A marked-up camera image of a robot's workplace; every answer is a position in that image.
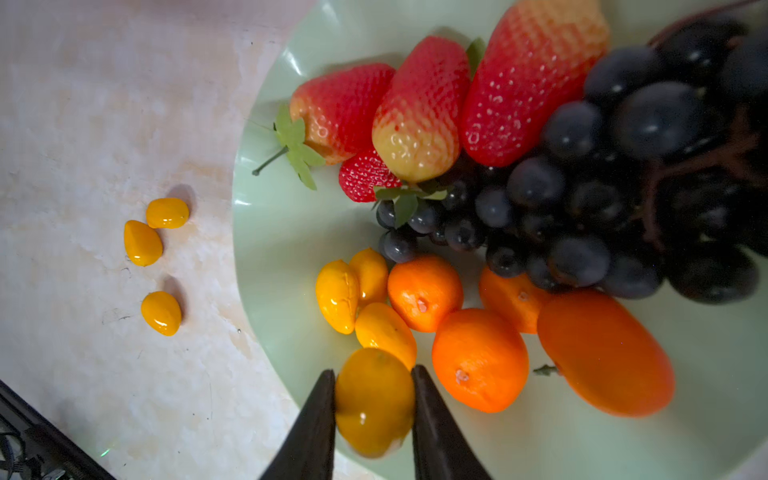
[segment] marble tabletop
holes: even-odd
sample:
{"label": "marble tabletop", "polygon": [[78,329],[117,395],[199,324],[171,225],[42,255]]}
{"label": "marble tabletop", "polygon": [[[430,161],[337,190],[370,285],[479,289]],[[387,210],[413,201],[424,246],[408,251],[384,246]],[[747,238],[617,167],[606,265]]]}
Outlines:
{"label": "marble tabletop", "polygon": [[[312,2],[0,0],[0,379],[119,480],[257,478],[297,414],[240,305],[230,186]],[[190,221],[135,266],[123,225],[165,196]],[[141,318],[155,290],[174,337]]]}

